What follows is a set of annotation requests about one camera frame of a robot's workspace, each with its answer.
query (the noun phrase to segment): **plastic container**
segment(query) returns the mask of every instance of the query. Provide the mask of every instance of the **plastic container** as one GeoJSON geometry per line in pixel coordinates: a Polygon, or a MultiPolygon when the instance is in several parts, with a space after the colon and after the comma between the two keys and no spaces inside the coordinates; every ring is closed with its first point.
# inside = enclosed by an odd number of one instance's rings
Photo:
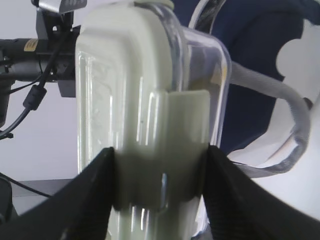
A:
{"type": "Polygon", "coordinates": [[[215,38],[183,28],[160,3],[107,4],[87,16],[76,44],[78,166],[115,149],[108,240],[202,231],[202,157],[210,139],[219,144],[229,61],[215,38]]]}

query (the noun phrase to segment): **navy blue fabric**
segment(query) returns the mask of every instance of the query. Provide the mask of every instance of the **navy blue fabric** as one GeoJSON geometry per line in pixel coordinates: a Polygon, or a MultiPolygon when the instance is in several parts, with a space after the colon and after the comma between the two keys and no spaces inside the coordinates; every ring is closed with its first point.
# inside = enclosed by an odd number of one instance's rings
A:
{"type": "MultiPolygon", "coordinates": [[[[199,0],[176,0],[175,13],[189,24],[199,0]]],[[[300,39],[304,19],[320,25],[320,5],[314,0],[226,0],[213,25],[212,35],[227,47],[231,59],[279,81],[277,55],[284,44],[300,39]]],[[[275,99],[231,85],[224,119],[221,149],[243,149],[264,134],[275,99]]]]}

